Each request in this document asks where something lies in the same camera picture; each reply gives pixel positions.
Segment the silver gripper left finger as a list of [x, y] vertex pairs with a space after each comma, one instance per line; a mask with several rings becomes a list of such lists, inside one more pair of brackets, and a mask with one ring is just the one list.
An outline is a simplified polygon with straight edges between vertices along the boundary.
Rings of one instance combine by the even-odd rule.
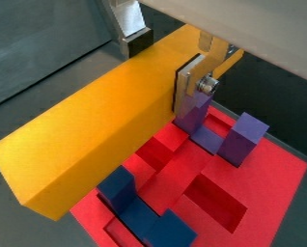
[[153, 44], [153, 30], [145, 26], [137, 0], [103, 0], [124, 57], [131, 59]]

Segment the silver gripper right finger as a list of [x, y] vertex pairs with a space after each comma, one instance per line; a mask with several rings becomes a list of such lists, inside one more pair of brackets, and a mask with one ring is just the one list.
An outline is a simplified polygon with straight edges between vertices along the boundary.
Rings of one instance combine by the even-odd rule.
[[237, 47], [207, 32], [200, 33], [197, 53], [176, 70], [172, 110], [189, 112], [196, 105], [196, 93], [211, 96], [217, 78], [237, 62]]

